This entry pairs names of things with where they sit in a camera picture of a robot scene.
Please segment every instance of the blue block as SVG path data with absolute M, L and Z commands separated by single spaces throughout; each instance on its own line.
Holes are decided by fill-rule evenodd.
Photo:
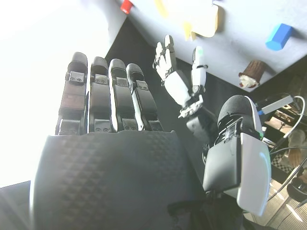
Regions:
M 281 50 L 291 36 L 291 33 L 292 27 L 281 23 L 274 28 L 265 45 L 274 51 Z

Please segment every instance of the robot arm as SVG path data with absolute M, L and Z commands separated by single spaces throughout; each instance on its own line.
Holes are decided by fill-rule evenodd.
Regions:
M 166 35 L 164 47 L 160 42 L 157 44 L 153 68 L 160 75 L 169 95 L 181 105 L 179 117 L 191 116 L 202 107 L 207 66 L 204 63 L 203 50 L 200 46 L 196 47 L 193 52 L 192 86 L 184 73 L 177 69 L 174 41 L 170 35 Z

